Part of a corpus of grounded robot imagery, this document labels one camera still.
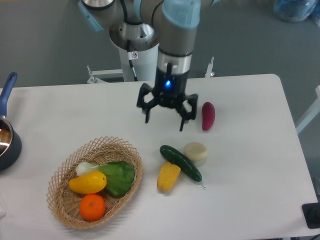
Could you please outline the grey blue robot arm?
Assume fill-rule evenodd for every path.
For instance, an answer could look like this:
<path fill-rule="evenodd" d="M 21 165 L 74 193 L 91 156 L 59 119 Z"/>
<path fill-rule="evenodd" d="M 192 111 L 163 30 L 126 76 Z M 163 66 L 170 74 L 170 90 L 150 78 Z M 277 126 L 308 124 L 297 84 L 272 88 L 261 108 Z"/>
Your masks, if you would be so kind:
<path fill-rule="evenodd" d="M 80 0 L 91 25 L 118 48 L 123 77 L 141 81 L 137 107 L 174 109 L 182 123 L 197 115 L 198 95 L 185 93 L 201 10 L 211 0 Z"/>

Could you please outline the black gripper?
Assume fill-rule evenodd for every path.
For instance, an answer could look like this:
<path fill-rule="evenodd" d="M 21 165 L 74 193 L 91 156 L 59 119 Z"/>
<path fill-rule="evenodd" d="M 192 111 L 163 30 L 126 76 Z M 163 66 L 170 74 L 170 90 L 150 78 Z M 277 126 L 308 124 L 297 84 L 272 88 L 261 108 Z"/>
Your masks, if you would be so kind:
<path fill-rule="evenodd" d="M 198 94 L 187 95 L 188 73 L 174 74 L 156 70 L 154 87 L 143 83 L 139 89 L 136 106 L 145 114 L 145 123 L 150 119 L 150 110 L 157 105 L 175 109 L 181 116 L 179 131 L 182 132 L 184 124 L 189 120 L 195 120 L 198 109 Z M 187 111 L 184 102 L 191 106 Z"/>

